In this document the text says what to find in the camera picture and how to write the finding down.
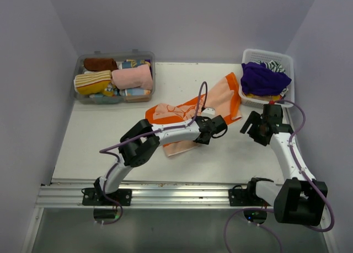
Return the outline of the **orange white towel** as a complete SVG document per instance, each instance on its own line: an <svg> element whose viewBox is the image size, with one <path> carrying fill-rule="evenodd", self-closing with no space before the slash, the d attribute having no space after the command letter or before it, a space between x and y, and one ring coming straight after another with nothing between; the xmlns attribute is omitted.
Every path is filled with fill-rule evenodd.
<svg viewBox="0 0 353 253"><path fill-rule="evenodd" d="M196 106L199 105L199 107L213 108L215 115L221 115L226 124L230 125L242 118L238 90L236 75L230 73L214 85L207 94L202 94L200 102L195 97L177 106L160 103L148 109L145 118L150 123L159 125L182 122L194 117L195 114L200 115L201 110L196 110Z"/></svg>

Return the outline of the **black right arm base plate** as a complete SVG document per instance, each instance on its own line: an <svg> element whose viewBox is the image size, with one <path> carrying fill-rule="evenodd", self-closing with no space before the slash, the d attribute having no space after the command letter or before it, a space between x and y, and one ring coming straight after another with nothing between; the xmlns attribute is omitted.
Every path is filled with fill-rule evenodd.
<svg viewBox="0 0 353 253"><path fill-rule="evenodd" d="M255 195L255 187L235 185L228 190L228 200L231 207L266 207L270 206L264 199Z"/></svg>

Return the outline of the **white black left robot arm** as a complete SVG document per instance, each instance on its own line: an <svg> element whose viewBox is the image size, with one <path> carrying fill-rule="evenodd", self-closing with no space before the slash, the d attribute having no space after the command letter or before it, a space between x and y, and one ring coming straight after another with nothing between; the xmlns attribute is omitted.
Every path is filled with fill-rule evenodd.
<svg viewBox="0 0 353 253"><path fill-rule="evenodd" d="M116 203L115 192L123 179L136 167L147 163L160 146L191 141L208 145L211 139L225 133L228 126L220 115L209 118L195 116L186 121L168 124L151 124L143 119L136 123L114 146L104 148L100 154L115 157L108 172L94 183L95 198L104 205Z"/></svg>

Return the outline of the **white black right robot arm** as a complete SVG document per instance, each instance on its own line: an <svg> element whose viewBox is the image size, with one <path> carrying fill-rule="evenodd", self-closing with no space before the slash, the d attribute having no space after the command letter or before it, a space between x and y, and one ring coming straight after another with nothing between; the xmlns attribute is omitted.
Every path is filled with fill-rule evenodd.
<svg viewBox="0 0 353 253"><path fill-rule="evenodd" d="M271 147L284 177L282 186L270 179L252 178L245 197L250 204L264 201L271 205L279 223L316 227L321 221L328 188L305 165L295 133L291 125L283 122L283 117L280 105L268 103L261 114L252 111L240 130L254 142Z"/></svg>

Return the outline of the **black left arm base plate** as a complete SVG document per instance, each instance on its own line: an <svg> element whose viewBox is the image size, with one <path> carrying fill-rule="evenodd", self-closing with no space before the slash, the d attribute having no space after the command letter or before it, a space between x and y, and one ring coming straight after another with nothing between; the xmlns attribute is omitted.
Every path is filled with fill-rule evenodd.
<svg viewBox="0 0 353 253"><path fill-rule="evenodd" d="M132 200L131 189L118 189L114 193L107 194L108 199L99 196L94 188L81 189L83 194L82 205L84 206L114 206L119 203L122 206L130 206Z"/></svg>

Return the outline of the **pink terry towel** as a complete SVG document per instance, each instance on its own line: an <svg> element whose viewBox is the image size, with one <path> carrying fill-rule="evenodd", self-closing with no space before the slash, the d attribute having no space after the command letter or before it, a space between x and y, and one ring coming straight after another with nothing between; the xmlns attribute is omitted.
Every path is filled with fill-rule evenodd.
<svg viewBox="0 0 353 253"><path fill-rule="evenodd" d="M113 84L118 89L143 88L153 89L150 68L145 64L136 68L117 69L111 72Z"/></svg>

